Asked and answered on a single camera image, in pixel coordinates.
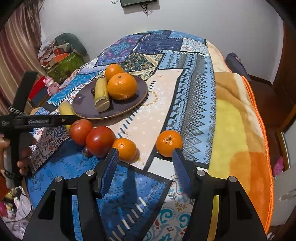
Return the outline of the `left hand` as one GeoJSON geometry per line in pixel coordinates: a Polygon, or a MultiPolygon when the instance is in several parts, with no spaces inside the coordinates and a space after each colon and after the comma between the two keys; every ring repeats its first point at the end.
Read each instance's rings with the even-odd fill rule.
{"type": "MultiPolygon", "coordinates": [[[[30,144],[26,144],[25,147],[22,148],[21,154],[19,154],[19,161],[17,162],[17,166],[19,168],[19,172],[21,175],[26,176],[28,173],[28,166],[30,163],[29,157],[32,155],[32,150],[30,146],[36,144],[36,139],[32,136],[31,133],[28,133],[30,137],[30,144]]],[[[1,133],[1,175],[6,178],[4,174],[4,149],[8,148],[10,146],[10,140],[6,138],[2,133],[1,133]]]]}

